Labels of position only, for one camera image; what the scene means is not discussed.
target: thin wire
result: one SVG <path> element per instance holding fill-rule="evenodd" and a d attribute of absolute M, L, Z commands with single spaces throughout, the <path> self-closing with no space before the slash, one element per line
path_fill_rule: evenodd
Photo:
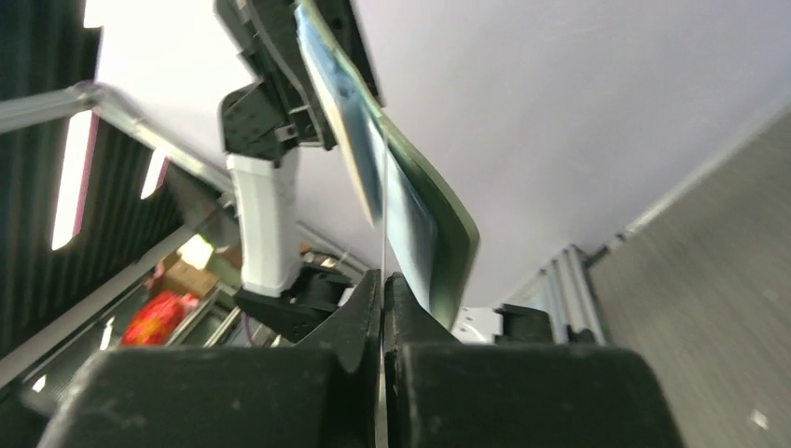
<path fill-rule="evenodd" d="M 384 150 L 382 154 L 382 278 L 381 281 L 381 288 L 382 288 L 382 299 L 384 299 L 384 281 L 385 276 L 387 275 L 385 268 L 387 262 L 387 164 L 390 160 L 389 153 L 390 148 L 388 147 L 388 135 L 387 131 L 382 129 L 382 141 L 384 142 Z"/>

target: black plastic mount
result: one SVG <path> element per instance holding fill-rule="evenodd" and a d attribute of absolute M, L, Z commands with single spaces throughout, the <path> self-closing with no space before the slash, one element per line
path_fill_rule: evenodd
<path fill-rule="evenodd" d="M 338 310 L 352 280 L 333 269 L 304 263 L 294 285 L 282 297 L 240 289 L 236 305 L 247 315 L 292 343 L 297 343 Z"/>
<path fill-rule="evenodd" d="M 315 0 L 315 4 L 381 102 L 350 0 Z M 258 77 L 256 84 L 232 92 L 223 101 L 226 151 L 278 161 L 296 142 L 332 149 L 335 136 L 299 52 L 294 2 L 215 0 L 215 9 Z"/>
<path fill-rule="evenodd" d="M 385 430 L 391 448 L 683 446 L 653 372 L 633 352 L 465 345 L 418 305 L 403 276 L 390 277 L 383 295 L 380 278 L 366 273 L 293 347 L 100 352 L 39 446 L 374 447 Z"/>
<path fill-rule="evenodd" d="M 494 310 L 503 317 L 503 334 L 495 343 L 553 343 L 552 322 L 545 311 L 504 304 Z"/>

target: fluorescent light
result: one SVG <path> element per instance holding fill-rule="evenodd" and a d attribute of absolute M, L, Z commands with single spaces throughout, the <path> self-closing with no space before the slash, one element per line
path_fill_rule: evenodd
<path fill-rule="evenodd" d="M 115 323 L 116 317 L 112 316 L 107 320 L 107 323 L 104 324 L 104 330 L 102 331 L 102 340 L 99 341 L 99 350 L 106 350 L 110 346 L 110 339 L 113 337 L 113 323 Z"/>
<path fill-rule="evenodd" d="M 41 392 L 44 390 L 45 385 L 47 385 L 47 375 L 43 375 L 41 378 L 35 380 L 32 389 L 34 392 Z"/>
<path fill-rule="evenodd" d="M 140 192 L 140 199 L 151 196 L 154 191 L 162 186 L 167 168 L 167 158 L 164 151 L 156 150 L 151 153 L 151 162 L 148 164 L 148 172 L 146 173 L 146 180 L 143 182 L 143 191 Z"/>
<path fill-rule="evenodd" d="M 102 27 L 104 25 L 107 3 L 107 0 L 85 0 L 85 10 L 82 14 L 82 27 Z"/>
<path fill-rule="evenodd" d="M 88 186 L 93 144 L 90 129 L 93 113 L 89 110 L 69 119 L 66 146 L 63 153 L 61 186 L 55 209 L 55 229 L 52 233 L 52 250 L 65 246 L 79 233 L 82 225 L 82 201 Z"/>

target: ceiling light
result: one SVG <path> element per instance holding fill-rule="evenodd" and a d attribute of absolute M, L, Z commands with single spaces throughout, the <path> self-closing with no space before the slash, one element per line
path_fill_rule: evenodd
<path fill-rule="evenodd" d="M 156 150 L 151 153 L 151 162 L 148 164 L 146 180 L 143 182 L 143 190 L 140 192 L 140 199 L 145 199 L 154 194 L 162 182 L 165 180 L 165 172 L 168 163 L 164 151 Z"/>
<path fill-rule="evenodd" d="M 61 186 L 55 209 L 55 229 L 52 232 L 52 250 L 65 246 L 79 233 L 82 225 L 82 207 L 93 157 L 90 137 L 91 129 L 94 127 L 94 116 L 89 110 L 75 114 L 69 119 Z"/>
<path fill-rule="evenodd" d="M 107 3 L 107 0 L 85 0 L 85 10 L 82 13 L 82 27 L 102 27 L 104 25 Z"/>

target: black acoustic panel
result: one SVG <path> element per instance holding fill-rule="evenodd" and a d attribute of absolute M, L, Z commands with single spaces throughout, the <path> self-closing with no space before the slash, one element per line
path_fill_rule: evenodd
<path fill-rule="evenodd" d="M 81 0 L 0 2 L 0 101 L 93 78 L 100 32 Z M 68 119 L 0 134 L 0 357 L 181 225 L 167 191 L 140 191 L 151 152 L 101 123 L 82 232 L 52 251 Z"/>

